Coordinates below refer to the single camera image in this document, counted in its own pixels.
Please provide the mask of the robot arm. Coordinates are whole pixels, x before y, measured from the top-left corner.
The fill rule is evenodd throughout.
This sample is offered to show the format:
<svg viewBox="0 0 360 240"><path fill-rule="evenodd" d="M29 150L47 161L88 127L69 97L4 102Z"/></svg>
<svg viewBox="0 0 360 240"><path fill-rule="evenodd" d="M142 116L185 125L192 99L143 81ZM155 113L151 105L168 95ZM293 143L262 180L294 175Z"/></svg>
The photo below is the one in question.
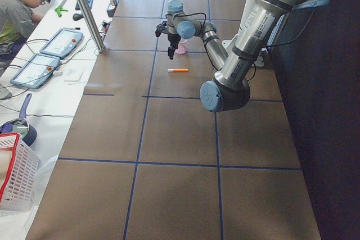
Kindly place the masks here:
<svg viewBox="0 0 360 240"><path fill-rule="evenodd" d="M167 20L158 26L156 35L165 33L173 58L181 39L202 39L209 60L217 69L211 81L200 88L202 105L211 112L236 110L250 99L250 87L245 78L261 49L267 44L279 18L293 10L324 6L330 0L252 0L247 1L249 11L241 21L238 33L227 47L217 36L214 24L191 19L183 11L179 0L168 2Z"/></svg>

